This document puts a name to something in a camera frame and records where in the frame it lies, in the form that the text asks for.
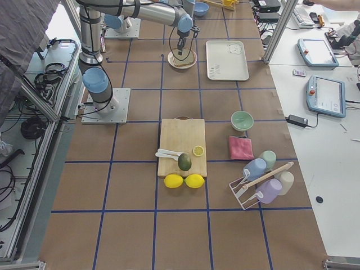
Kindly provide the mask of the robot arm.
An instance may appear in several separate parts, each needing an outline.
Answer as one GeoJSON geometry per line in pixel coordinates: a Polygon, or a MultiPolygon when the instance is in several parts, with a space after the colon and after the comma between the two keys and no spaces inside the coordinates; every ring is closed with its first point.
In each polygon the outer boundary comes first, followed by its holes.
{"type": "Polygon", "coordinates": [[[131,18],[152,21],[176,27],[187,33],[193,27],[195,1],[124,1],[121,14],[105,14],[106,26],[118,32],[126,32],[125,21],[131,18]]]}
{"type": "Polygon", "coordinates": [[[81,52],[79,69],[88,98],[78,117],[89,123],[126,121],[131,71],[150,67],[155,73],[164,49],[176,64],[197,59],[192,41],[200,29],[194,23],[195,1],[78,1],[81,52]]]}

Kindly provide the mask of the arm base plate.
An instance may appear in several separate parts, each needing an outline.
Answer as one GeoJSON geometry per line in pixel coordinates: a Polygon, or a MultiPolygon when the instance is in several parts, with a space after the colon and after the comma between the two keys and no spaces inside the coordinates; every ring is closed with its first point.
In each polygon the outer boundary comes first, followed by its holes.
{"type": "Polygon", "coordinates": [[[87,102],[90,102],[84,108],[81,122],[83,124],[125,124],[127,122],[129,100],[131,95],[130,88],[114,88],[113,97],[109,105],[101,110],[102,106],[94,103],[92,97],[88,95],[87,102]]]}
{"type": "Polygon", "coordinates": [[[137,39],[140,34],[140,19],[128,18],[120,29],[107,28],[106,39],[137,39]]]}

